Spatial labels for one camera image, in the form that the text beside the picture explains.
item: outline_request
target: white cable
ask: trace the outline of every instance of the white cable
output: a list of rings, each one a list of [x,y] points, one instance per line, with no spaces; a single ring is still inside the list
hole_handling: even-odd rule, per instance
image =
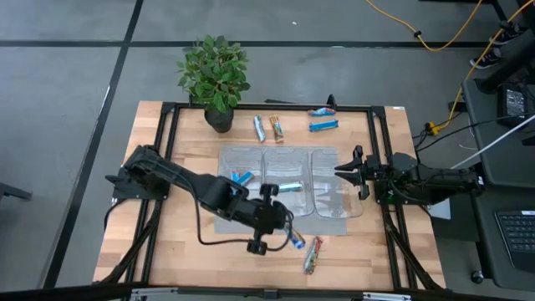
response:
[[[468,125],[471,125],[470,117],[468,117]],[[470,131],[471,136],[474,137],[474,138],[476,138],[476,137],[474,136],[474,130],[473,130],[471,127],[469,127],[468,130]]]
[[[461,161],[457,164],[455,164],[454,166],[451,167],[451,169],[456,169],[457,167],[467,163],[468,161],[472,160],[473,158],[479,156],[480,154],[482,154],[483,152],[487,151],[488,149],[490,149],[491,147],[493,147],[496,143],[500,142],[503,138],[509,136],[512,132],[514,132],[515,130],[518,130],[520,129],[521,127],[523,127],[525,124],[527,124],[529,121],[531,120],[534,120],[535,119],[535,115],[531,116],[529,119],[527,120],[524,120],[524,122],[522,122],[520,125],[517,125],[515,126],[514,128],[510,129],[507,133],[503,134],[501,137],[499,137],[498,139],[494,140],[490,145],[487,145],[485,147],[483,147],[483,149],[479,150],[477,153],[475,153],[474,155],[472,156],[469,156],[468,158],[466,158],[464,161]]]

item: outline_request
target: wooden table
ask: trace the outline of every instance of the wooden table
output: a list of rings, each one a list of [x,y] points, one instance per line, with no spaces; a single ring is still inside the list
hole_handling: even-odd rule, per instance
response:
[[[137,145],[154,142],[160,116],[161,102],[141,101],[125,158]],[[386,107],[393,152],[414,156],[410,129],[405,110]],[[263,145],[276,145],[272,126],[267,118],[278,114],[283,127],[285,146],[336,146],[340,162],[351,160],[356,144],[371,153],[366,114],[339,112],[339,128],[318,133],[308,132],[311,117],[303,111],[236,110],[232,129],[217,134],[204,120],[203,110],[182,109],[179,115],[172,160],[197,173],[217,173],[220,145],[259,145],[252,126],[255,114],[265,116],[263,126],[267,140]],[[170,127],[166,122],[166,132]],[[379,121],[376,121],[381,154],[384,154]],[[150,284],[176,286],[206,286],[234,288],[302,288],[391,290],[390,265],[385,242],[385,229],[380,207],[375,203],[373,186],[371,196],[362,201],[364,214],[346,220],[346,236],[322,236],[324,244],[314,274],[303,274],[305,250],[292,246],[266,256],[246,252],[243,243],[203,246],[196,239],[194,202],[190,194],[173,186],[164,202],[158,229],[155,254],[150,273]],[[127,201],[110,216],[100,250],[94,280],[107,276],[132,243],[140,201]],[[444,286],[441,263],[429,217],[417,206],[405,206],[405,220],[411,249],[433,279]],[[201,211],[201,230],[206,241],[249,238],[248,235],[215,234],[214,216]],[[305,236],[307,241],[312,237]],[[270,246],[277,246],[283,236],[266,236]],[[398,264],[402,283],[406,286],[405,265],[398,250]],[[140,279],[145,252],[142,249],[136,265],[135,279]]]

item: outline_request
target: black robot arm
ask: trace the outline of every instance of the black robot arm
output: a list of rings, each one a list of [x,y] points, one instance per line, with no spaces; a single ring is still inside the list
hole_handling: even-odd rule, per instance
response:
[[[458,193],[482,192],[482,180],[472,169],[430,168],[418,163],[418,160],[404,153],[395,153],[389,158],[389,164],[381,164],[377,156],[366,156],[362,161],[362,146],[357,145],[353,160],[334,169],[334,174],[354,186],[360,186],[359,198],[369,196],[366,181],[374,181],[376,196],[385,193],[401,199],[404,204],[435,205],[449,196]]]
[[[176,185],[190,192],[196,204],[209,212],[252,227],[254,238],[246,241],[250,253],[264,255],[269,251],[267,244],[261,241],[262,235],[283,229],[287,220],[293,218],[281,202],[271,199],[278,194],[278,186],[264,184],[260,191],[262,199],[247,199],[247,188],[224,176],[198,175],[163,159],[148,145],[138,146],[123,169],[130,181],[147,191],[157,191],[165,183]]]

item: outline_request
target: gray floor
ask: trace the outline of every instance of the gray floor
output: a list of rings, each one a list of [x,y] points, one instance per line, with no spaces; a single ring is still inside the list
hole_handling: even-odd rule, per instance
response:
[[[374,2],[410,21],[430,41],[447,40],[473,8],[416,0]],[[515,9],[510,3],[503,3],[508,13]],[[134,4],[134,0],[55,0],[46,5],[39,0],[3,0],[0,39],[122,40]],[[485,41],[497,30],[491,7],[481,8],[473,22],[460,40]],[[145,0],[133,39],[192,40],[206,33],[267,41],[413,40],[412,33],[364,1],[350,0]],[[246,102],[270,98],[321,104],[332,93],[340,104],[404,106],[410,128],[417,134],[425,122],[447,117],[446,104],[455,98],[470,68],[468,60],[479,51],[248,48],[247,77],[252,88],[243,98]],[[31,202],[5,198],[0,203],[2,291],[38,285],[118,53],[118,48],[0,48],[0,181],[34,193]],[[182,57],[179,48],[130,48],[59,276],[60,286],[90,283],[112,192],[104,175],[117,172],[139,100],[186,100],[176,87],[175,61]],[[462,116],[445,132],[466,124],[467,117]],[[463,132],[423,152],[421,159],[450,167],[471,155],[475,147],[470,133]],[[497,288],[492,281],[472,284],[468,272],[478,266],[472,244],[439,238],[437,242],[449,288],[460,293],[534,298],[533,293]]]

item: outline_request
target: clear plastic tray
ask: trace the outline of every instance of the clear plastic tray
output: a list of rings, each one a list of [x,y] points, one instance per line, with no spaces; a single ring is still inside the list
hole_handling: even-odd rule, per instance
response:
[[[336,150],[315,150],[312,153],[312,194],[316,212],[321,217],[358,217],[364,213],[359,189],[334,175],[339,165]]]
[[[302,217],[314,211],[310,191],[310,170],[308,152],[303,149],[277,147],[266,150],[263,158],[264,183],[288,184],[302,182],[300,191],[280,192],[277,200],[284,204],[293,215]]]
[[[250,198],[260,197],[262,184],[262,150],[256,147],[226,147],[219,154],[219,175],[232,179],[232,172],[242,176],[250,171],[254,177],[245,185]]]

